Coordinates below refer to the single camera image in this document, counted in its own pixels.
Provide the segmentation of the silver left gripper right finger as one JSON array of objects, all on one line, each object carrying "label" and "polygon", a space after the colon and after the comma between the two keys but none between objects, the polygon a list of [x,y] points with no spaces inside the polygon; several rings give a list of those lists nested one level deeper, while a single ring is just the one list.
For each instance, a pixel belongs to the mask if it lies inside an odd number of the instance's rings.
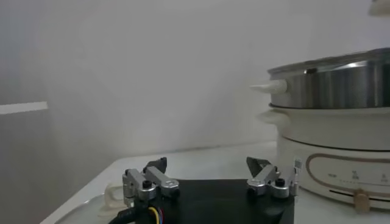
[{"label": "silver left gripper right finger", "polygon": [[298,171],[294,166],[278,167],[266,159],[247,157],[246,163],[252,177],[246,181],[247,193],[251,197],[270,194],[274,198],[286,199],[298,195]]}]

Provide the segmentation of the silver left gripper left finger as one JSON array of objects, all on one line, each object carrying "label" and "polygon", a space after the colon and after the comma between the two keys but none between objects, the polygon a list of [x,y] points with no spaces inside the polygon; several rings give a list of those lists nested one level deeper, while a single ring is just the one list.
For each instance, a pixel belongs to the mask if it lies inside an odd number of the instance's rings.
[{"label": "silver left gripper left finger", "polygon": [[147,204],[158,197],[179,198],[179,181],[165,175],[167,165],[167,158],[162,157],[149,161],[141,172],[137,169],[125,170],[122,175],[125,205],[134,207],[135,203]]}]

